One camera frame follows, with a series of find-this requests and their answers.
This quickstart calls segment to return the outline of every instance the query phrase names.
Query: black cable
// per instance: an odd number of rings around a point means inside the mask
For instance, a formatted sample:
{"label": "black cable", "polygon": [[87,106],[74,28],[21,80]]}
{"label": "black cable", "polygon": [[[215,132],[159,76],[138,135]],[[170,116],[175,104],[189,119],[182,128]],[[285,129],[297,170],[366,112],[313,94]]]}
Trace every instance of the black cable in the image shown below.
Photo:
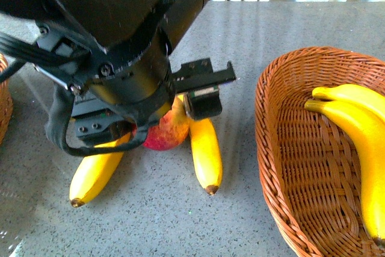
{"label": "black cable", "polygon": [[24,61],[15,60],[10,63],[1,73],[0,73],[0,83],[6,81],[8,78],[13,76],[19,69],[24,66]]}
{"label": "black cable", "polygon": [[60,66],[88,55],[88,51],[81,51],[74,53],[72,56],[64,57],[54,52],[46,51],[36,45],[18,40],[2,32],[0,32],[0,51],[19,60],[42,66]]}
{"label": "black cable", "polygon": [[2,32],[0,32],[0,52],[16,59],[0,72],[0,83],[14,75],[27,62],[48,67],[60,66],[71,61],[81,61],[89,53],[88,51],[79,51],[69,57],[64,57],[39,48],[36,42],[31,45]]}

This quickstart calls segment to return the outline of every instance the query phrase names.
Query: screw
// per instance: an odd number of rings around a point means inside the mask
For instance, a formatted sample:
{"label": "screw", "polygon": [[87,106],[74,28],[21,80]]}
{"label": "screw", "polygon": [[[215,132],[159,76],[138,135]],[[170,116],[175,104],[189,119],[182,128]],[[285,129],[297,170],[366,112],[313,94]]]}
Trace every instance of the screw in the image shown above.
{"label": "screw", "polygon": [[81,94],[81,88],[78,87],[77,85],[70,85],[70,91],[75,95],[75,96],[79,96]]}
{"label": "screw", "polygon": [[41,26],[38,28],[41,34],[47,34],[48,33],[48,28]]}
{"label": "screw", "polygon": [[81,126],[81,127],[79,128],[79,132],[87,132],[87,131],[88,131],[87,128],[84,127],[84,126]]}
{"label": "screw", "polygon": [[109,63],[102,64],[99,70],[103,76],[109,76],[111,74],[111,65]]}

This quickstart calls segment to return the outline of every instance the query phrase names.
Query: table surface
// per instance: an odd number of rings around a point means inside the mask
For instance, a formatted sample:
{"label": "table surface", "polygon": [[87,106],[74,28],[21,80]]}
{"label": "table surface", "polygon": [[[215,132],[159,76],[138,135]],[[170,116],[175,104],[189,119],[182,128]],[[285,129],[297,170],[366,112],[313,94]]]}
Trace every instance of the table surface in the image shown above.
{"label": "table surface", "polygon": [[[0,146],[0,256],[295,256],[264,201],[254,137],[259,75],[280,55],[334,46],[385,59],[385,4],[209,2],[171,57],[176,68],[211,57],[233,62],[214,117],[223,183],[208,196],[188,140],[166,152],[126,152],[103,192],[75,209],[69,185],[81,158],[45,137],[52,83],[24,67],[10,81],[13,118]],[[27,41],[25,21],[0,16],[0,31]]]}

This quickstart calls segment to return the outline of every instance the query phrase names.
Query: banana stem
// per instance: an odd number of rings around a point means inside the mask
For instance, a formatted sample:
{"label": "banana stem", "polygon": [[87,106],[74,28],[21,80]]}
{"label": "banana stem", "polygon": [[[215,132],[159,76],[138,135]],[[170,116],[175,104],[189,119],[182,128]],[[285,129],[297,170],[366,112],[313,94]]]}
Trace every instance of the banana stem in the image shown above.
{"label": "banana stem", "polygon": [[314,99],[310,99],[305,103],[305,110],[313,111],[315,113],[319,113],[324,107],[323,101],[317,101]]}
{"label": "banana stem", "polygon": [[312,96],[317,99],[331,100],[328,96],[328,87],[316,87],[313,89]]}

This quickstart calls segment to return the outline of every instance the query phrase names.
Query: banana tip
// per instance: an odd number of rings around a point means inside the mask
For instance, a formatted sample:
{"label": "banana tip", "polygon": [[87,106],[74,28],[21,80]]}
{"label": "banana tip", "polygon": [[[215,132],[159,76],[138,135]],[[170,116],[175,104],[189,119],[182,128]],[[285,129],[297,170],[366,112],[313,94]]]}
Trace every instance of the banana tip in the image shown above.
{"label": "banana tip", "polygon": [[214,195],[219,189],[219,186],[216,185],[210,185],[205,188],[205,191],[208,193],[208,195]]}
{"label": "banana tip", "polygon": [[373,238],[374,243],[382,249],[385,249],[385,239],[381,239],[380,237]]}
{"label": "banana tip", "polygon": [[74,208],[79,208],[81,207],[82,205],[84,205],[85,203],[79,199],[79,198],[74,198],[72,200],[70,200],[70,203],[71,203],[71,206],[73,206]]}

